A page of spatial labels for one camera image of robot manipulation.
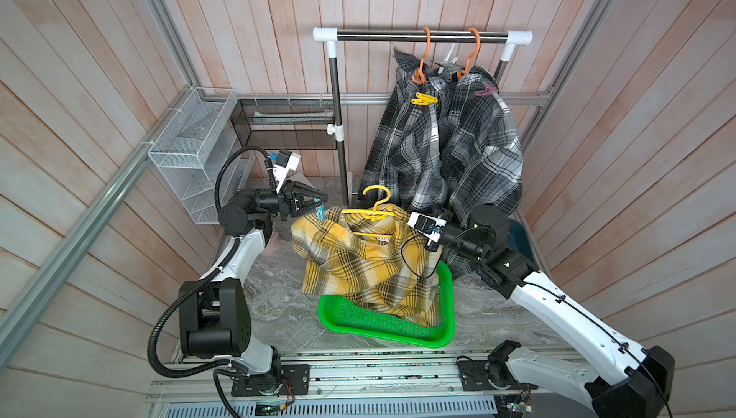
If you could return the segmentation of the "teal clothespin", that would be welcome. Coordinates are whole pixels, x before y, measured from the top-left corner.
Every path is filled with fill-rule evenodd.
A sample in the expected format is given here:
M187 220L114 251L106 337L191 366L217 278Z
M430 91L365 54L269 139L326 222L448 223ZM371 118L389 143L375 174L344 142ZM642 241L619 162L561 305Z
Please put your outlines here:
M316 207L315 214L318 220L320 221L325 220L326 219L325 207L323 205L319 205L318 207Z

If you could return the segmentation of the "yellow plastic hanger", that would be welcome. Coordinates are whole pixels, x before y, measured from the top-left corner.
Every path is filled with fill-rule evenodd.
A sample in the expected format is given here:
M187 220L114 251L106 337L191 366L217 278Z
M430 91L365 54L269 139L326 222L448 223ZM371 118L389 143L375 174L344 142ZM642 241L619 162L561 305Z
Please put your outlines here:
M381 190L383 193L385 193L385 197L383 199L379 199L375 202L374 206L371 209L356 209L356 208L346 208L342 210L343 215L360 215L362 218L365 218L367 220L370 220L370 222L378 222L380 220L383 220L388 217L395 217L396 214L393 211L386 211L379 209L380 205L383 205L390 201L391 199L391 191L382 185L370 185L362 190L362 193L364 195L367 195L369 192L374 190Z

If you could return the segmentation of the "yellow plaid shirt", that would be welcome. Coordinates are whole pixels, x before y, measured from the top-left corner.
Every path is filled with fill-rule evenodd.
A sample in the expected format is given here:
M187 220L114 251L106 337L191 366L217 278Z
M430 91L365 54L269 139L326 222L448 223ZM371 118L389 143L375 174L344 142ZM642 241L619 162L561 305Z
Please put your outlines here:
M378 221L334 206L294 222L291 244L306 260L302 292L341 295L362 309L436 327L442 251L426 249L408 212L394 204L381 209L390 215Z

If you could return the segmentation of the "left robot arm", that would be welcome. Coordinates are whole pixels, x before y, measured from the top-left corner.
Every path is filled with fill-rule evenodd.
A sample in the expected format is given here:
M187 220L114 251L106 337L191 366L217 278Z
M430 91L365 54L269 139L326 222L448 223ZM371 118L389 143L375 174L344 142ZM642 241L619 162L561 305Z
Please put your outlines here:
M249 376L279 380L282 369L275 347L259 341L252 331L243 284L256 259L268 245L272 218L298 218L324 205L329 195L302 182L288 180L277 193L270 189L237 191L218 209L218 221L230 238L211 272L216 276L182 285L185 293L199 287L178 307L183 354L218 360Z

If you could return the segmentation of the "orange hanger right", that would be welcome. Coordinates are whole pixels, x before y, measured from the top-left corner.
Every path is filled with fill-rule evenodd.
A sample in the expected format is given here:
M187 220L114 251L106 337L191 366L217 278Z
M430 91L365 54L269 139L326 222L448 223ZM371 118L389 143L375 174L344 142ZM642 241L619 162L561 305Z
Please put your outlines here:
M471 53L471 55L467 57L465 66L456 73L456 78L459 81L470 73L471 67L473 65L473 60L479 54L482 44L479 30L475 29L475 27L471 27L468 29L468 31L475 37L475 49L473 50L473 53Z

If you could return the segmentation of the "pink pencil cup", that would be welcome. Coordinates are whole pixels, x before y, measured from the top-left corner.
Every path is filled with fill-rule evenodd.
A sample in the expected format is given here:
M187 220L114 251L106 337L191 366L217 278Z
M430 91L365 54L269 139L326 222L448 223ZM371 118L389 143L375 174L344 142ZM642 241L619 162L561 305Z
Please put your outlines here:
M279 250L282 239L278 231L273 231L268 239L268 243L264 247L262 255L272 255Z

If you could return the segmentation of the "grey plaid shirt left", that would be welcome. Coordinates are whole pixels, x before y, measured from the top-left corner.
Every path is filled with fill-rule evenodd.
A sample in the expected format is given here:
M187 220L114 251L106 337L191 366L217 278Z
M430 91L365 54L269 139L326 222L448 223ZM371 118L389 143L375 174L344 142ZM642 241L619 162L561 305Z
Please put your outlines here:
M407 212L436 215L449 198L441 174L441 146L447 139L443 120L448 117L450 88L434 71L422 86L412 77L420 60L398 48L396 86L379 122L377 135L363 169L358 189L382 185L390 201ZM437 105L412 105L417 93L437 97Z

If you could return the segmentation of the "grey plaid shirt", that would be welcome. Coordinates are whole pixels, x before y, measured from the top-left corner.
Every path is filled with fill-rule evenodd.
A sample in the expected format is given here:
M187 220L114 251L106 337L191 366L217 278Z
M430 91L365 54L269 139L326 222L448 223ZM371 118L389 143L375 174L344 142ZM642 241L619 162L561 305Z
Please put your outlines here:
M450 88L434 71L422 86L412 77L420 60L398 48L396 86L379 122L377 135L363 169L358 189L382 185L390 201L407 212L436 215L449 198L441 174L441 146L447 139L443 120L448 117ZM437 105L412 105L417 93L437 97Z
M496 79L475 66L459 81L458 71L448 65L440 74L450 88L441 163L448 208L465 225L477 205L494 205L506 215L516 211L522 197L523 154L516 121L501 94L475 97L485 82L498 86Z

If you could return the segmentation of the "grey plaid shirt right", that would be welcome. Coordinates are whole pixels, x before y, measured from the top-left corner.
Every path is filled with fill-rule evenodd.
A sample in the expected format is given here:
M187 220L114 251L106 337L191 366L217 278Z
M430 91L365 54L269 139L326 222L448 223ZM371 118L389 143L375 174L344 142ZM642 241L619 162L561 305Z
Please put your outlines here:
M475 97L485 82L498 86L496 79L475 66L459 81L458 71L448 65L440 74L450 88L441 163L448 208L465 225L477 205L494 205L506 215L516 211L522 197L523 154L516 121L501 94Z

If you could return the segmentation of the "green plastic basket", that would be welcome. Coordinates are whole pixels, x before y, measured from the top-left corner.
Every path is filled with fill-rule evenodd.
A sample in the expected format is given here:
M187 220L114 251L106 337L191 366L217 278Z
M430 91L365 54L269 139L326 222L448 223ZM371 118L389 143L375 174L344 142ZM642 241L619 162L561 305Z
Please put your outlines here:
M450 344L455 334L453 281L449 267L442 261L436 274L439 277L440 316L437 327L423 327L396 316L358 308L340 295L322 295L318 302L318 317L325 328L339 334L373 337L429 349L443 348Z

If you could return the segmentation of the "yellow clothespin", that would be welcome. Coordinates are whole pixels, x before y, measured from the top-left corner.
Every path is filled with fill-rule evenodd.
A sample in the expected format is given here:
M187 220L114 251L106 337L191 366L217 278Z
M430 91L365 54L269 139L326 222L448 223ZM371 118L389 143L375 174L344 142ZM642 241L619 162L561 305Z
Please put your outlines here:
M411 100L412 105L437 105L439 99L437 97L417 92Z

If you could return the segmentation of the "pink clothespin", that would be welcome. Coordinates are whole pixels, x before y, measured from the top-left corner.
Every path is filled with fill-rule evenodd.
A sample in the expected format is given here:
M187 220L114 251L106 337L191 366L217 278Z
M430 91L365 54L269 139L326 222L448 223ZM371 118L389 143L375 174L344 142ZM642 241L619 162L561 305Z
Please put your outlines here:
M484 88L475 92L475 97L496 97L499 95L498 87L492 82L485 82Z

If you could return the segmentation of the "metal clothes rack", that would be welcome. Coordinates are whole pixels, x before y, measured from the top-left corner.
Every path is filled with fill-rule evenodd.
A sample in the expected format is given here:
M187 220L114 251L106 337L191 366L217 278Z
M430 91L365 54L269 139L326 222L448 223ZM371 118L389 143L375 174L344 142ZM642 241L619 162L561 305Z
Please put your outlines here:
M494 73L494 76L499 80L507 64L511 61L515 50L518 47L530 45L534 35L531 31L479 32L471 29L465 31L431 31L429 29L402 31L315 27L312 29L312 39L317 43L323 43L327 51L334 113L333 122L327 126L327 132L337 144L341 200L343 205L348 206L352 201L352 181L347 170L346 132L342 117L337 44L341 42L423 42L427 51L435 43L467 43L473 44L475 47L480 47L483 44L499 44L503 49L496 67L496 73Z

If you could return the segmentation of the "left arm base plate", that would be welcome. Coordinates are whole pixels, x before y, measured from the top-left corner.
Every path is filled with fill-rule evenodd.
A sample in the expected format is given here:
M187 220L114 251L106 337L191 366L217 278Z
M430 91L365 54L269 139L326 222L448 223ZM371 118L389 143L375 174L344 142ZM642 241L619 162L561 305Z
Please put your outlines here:
M311 367L308 364L287 364L260 375L245 376L235 381L231 387L234 397L275 397L306 395L309 391Z

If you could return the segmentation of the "aluminium front rail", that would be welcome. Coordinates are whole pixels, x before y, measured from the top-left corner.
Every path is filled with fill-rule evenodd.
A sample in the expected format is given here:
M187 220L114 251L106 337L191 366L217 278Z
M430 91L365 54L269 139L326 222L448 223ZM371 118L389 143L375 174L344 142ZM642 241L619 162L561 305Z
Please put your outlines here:
M531 348L539 356L550 356L581 364L582 355L563 345ZM468 395L462 390L456 366L458 357L486 360L488 351L480 349L419 350L370 349L367 351L326 350L285 353L282 366L308 364L309 389L297 393L299 399L343 399L379 397L427 397ZM211 373L185 379L166 379L154 374L145 403L189 403L218 400Z

